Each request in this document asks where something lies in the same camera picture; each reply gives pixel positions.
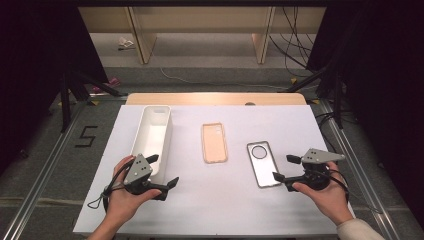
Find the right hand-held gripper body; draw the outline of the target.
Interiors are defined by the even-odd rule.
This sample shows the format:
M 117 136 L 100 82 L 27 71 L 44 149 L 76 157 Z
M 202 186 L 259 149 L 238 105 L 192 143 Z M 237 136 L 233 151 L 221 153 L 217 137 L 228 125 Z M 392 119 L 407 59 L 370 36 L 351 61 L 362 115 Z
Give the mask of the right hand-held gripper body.
M 301 158 L 304 174 L 296 177 L 285 178 L 284 185 L 289 192 L 295 191 L 293 184 L 299 182 L 309 188 L 319 191 L 330 184 L 330 170 L 328 162 L 344 160 L 343 154 L 332 153 L 324 150 L 310 148 Z

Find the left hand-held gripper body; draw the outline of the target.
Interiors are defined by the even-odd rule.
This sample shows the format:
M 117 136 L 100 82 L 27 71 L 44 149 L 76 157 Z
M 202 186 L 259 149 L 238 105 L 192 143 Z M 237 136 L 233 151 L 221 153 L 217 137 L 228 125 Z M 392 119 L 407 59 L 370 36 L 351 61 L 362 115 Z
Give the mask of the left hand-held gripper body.
M 141 195 L 151 189 L 157 189 L 160 194 L 154 197 L 154 200 L 165 201 L 169 188 L 167 185 L 154 183 L 151 178 L 152 173 L 151 164 L 142 154 L 137 155 L 124 177 L 124 188 L 133 195 Z

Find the clear dark-rimmed phone case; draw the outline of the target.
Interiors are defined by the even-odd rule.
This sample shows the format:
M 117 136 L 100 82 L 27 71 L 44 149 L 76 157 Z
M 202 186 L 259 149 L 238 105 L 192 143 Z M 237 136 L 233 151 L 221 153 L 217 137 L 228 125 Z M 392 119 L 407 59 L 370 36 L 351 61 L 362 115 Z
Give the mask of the clear dark-rimmed phone case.
M 259 188 L 268 188 L 280 185 L 274 179 L 273 173 L 278 172 L 271 148 L 267 141 L 247 144 L 247 152 Z

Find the white oblong storage box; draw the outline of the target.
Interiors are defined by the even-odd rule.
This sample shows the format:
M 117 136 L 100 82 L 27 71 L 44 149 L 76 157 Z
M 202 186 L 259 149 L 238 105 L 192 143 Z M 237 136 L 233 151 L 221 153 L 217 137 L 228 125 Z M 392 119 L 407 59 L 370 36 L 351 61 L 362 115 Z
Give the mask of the white oblong storage box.
M 142 154 L 145 158 L 158 155 L 158 160 L 151 164 L 153 172 L 150 179 L 153 183 L 165 183 L 172 129 L 173 123 L 169 106 L 144 107 L 131 154 Z

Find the beige phone case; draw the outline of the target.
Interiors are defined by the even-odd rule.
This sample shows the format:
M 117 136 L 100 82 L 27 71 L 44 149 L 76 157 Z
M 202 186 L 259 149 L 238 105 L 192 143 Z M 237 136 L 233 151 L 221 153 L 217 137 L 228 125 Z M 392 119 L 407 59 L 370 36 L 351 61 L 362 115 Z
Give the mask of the beige phone case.
M 202 125 L 202 151 L 206 163 L 223 163 L 228 159 L 222 123 Z

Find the person's left hand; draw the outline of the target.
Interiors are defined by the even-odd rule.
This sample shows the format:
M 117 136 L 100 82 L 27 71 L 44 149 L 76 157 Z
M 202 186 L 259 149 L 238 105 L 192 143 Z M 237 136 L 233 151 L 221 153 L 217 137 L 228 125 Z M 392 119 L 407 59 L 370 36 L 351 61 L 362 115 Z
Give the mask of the person's left hand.
M 141 195 L 133 195 L 125 189 L 114 190 L 109 198 L 109 206 L 102 224 L 107 230 L 116 232 L 129 221 L 138 208 L 146 201 L 160 195 L 161 191 L 151 189 Z

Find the person's right hand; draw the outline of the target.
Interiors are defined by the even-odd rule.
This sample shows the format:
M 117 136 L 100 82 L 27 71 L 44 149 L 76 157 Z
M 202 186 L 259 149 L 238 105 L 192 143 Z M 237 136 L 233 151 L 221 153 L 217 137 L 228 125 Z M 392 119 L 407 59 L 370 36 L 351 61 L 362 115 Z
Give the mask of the person's right hand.
M 338 226 L 353 219 L 353 215 L 348 208 L 345 185 L 337 164 L 328 162 L 327 166 L 330 169 L 331 178 L 330 184 L 325 189 L 316 191 L 299 182 L 295 182 L 293 187 L 311 198 L 318 209 Z

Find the white table sheet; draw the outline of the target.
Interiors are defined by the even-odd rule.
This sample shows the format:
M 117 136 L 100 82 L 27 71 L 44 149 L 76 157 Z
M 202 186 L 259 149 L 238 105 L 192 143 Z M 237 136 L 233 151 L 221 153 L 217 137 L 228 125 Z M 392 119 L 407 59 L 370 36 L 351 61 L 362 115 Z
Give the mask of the white table sheet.
M 251 142 L 269 143 L 277 168 L 302 174 L 289 154 L 323 149 L 324 140 L 308 105 L 173 106 L 165 178 L 179 180 L 164 201 L 144 203 L 124 224 L 122 235 L 150 237 L 333 236 L 335 225 L 307 196 L 283 186 L 261 188 L 247 152 Z M 203 159 L 201 127 L 224 126 L 227 161 Z

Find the black metal stand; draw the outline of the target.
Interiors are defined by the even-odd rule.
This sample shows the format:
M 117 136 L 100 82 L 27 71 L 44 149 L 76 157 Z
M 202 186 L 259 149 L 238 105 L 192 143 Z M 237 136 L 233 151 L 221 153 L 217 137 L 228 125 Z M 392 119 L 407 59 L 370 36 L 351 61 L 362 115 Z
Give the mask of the black metal stand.
M 289 87 L 285 93 L 294 93 L 303 87 L 311 84 L 315 80 L 320 79 L 316 94 L 319 98 L 326 98 L 330 93 L 333 94 L 333 117 L 337 126 L 342 129 L 341 122 L 341 99 L 342 99 L 342 81 L 341 75 L 330 65 L 321 68 L 304 80 Z
M 70 70 L 62 75 L 60 80 L 60 96 L 62 109 L 62 132 L 64 132 L 71 124 L 71 103 L 69 93 L 72 93 L 77 101 L 88 102 L 90 94 L 85 85 L 90 84 L 98 87 L 106 93 L 114 97 L 124 97 L 127 93 L 120 92 L 105 82 L 101 82 L 86 73 L 77 70 Z

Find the light wooden table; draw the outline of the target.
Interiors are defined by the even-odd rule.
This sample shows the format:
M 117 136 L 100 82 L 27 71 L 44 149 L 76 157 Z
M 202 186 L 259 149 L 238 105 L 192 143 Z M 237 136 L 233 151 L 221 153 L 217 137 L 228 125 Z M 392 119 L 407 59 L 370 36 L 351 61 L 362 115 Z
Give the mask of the light wooden table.
M 306 105 L 299 93 L 132 93 L 127 105 Z

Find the pink floor object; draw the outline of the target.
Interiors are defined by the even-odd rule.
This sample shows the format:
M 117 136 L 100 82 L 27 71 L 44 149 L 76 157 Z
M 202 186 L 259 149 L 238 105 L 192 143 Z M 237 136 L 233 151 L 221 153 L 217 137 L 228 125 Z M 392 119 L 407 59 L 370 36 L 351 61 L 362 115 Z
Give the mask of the pink floor object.
M 117 87 L 119 85 L 120 85 L 120 80 L 117 79 L 116 77 L 111 78 L 107 83 L 105 83 L 105 86 L 111 87 L 111 88 Z M 94 94 L 100 94 L 103 92 L 103 90 L 99 87 L 94 86 L 92 88 L 92 92 Z

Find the black curtain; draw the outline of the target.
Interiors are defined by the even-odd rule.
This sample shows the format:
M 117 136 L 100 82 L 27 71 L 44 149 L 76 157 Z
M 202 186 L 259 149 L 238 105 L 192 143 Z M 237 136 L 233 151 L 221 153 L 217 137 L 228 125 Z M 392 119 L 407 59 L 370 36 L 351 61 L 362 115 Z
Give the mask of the black curtain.
M 337 58 L 356 117 L 424 229 L 424 0 L 320 1 L 326 12 L 308 66 Z
M 0 0 L 0 175 L 26 147 L 71 71 L 108 81 L 78 7 Z

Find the crumpled white paper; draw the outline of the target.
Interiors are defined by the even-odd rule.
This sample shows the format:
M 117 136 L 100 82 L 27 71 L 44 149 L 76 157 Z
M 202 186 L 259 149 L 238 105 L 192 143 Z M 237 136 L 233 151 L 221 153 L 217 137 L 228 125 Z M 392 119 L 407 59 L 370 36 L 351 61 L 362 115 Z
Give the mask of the crumpled white paper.
M 134 49 L 135 45 L 132 41 L 124 38 L 124 37 L 120 37 L 118 39 L 118 50 L 119 51 L 123 51 L 123 50 L 130 50 L 130 49 Z

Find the light wooden shelf unit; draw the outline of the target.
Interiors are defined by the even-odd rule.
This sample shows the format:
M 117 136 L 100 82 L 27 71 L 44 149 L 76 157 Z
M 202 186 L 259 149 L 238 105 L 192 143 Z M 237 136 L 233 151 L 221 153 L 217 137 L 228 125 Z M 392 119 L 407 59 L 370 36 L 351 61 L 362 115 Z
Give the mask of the light wooden shelf unit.
M 257 62 L 266 59 L 272 34 L 316 34 L 324 7 L 81 7 L 91 33 L 130 33 L 142 64 L 149 62 L 159 33 L 246 33 Z

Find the aluminium floor rail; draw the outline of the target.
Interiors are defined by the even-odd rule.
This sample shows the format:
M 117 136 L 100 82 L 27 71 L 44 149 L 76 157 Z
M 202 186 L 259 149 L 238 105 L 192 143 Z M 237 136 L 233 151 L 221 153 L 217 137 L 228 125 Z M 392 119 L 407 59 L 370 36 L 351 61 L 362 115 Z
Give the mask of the aluminium floor rail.
M 388 211 L 384 207 L 383 202 L 380 200 L 371 181 L 361 166 L 360 161 L 354 152 L 348 138 L 346 137 L 344 130 L 341 128 L 341 123 L 332 119 L 329 125 L 342 153 L 346 156 L 346 161 L 362 193 L 363 201 L 368 206 L 368 209 L 372 212 L 372 215 L 377 225 L 379 226 L 382 235 L 386 240 L 400 240 L 400 235 L 395 229 Z
M 62 153 L 75 129 L 77 120 L 82 111 L 85 109 L 86 103 L 79 102 L 74 107 L 74 112 L 71 114 L 71 120 L 67 128 L 59 135 L 50 155 L 45 161 L 43 168 L 39 172 L 36 180 L 31 185 L 29 193 L 20 202 L 17 213 L 12 219 L 2 240 L 19 240 L 25 226 L 34 211 L 36 203 L 44 191 L 57 163 L 62 156 Z

